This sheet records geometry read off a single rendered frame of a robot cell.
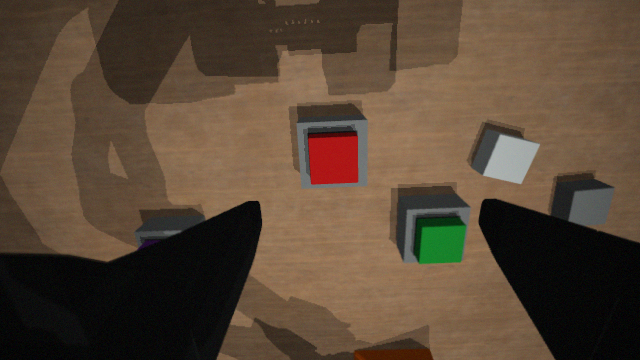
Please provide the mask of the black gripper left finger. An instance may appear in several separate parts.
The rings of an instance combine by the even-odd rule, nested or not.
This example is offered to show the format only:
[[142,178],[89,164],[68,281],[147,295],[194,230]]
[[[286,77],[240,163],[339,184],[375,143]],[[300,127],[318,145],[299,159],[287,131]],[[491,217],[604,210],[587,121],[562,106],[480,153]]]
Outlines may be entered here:
[[247,201],[109,262],[0,252],[0,340],[75,360],[217,360],[261,228]]

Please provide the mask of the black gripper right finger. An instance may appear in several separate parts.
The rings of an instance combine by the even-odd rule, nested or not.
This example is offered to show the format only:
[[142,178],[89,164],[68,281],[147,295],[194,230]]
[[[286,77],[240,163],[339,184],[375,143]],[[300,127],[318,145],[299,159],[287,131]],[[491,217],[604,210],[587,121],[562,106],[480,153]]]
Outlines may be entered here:
[[479,226],[555,360],[640,360],[640,243],[484,199]]

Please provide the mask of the green button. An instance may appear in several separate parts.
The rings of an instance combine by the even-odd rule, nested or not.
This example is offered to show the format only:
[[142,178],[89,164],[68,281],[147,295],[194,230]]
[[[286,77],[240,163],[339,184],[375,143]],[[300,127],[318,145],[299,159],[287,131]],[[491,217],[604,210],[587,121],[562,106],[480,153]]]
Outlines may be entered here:
[[397,247],[402,262],[463,261],[470,208],[457,194],[399,196]]

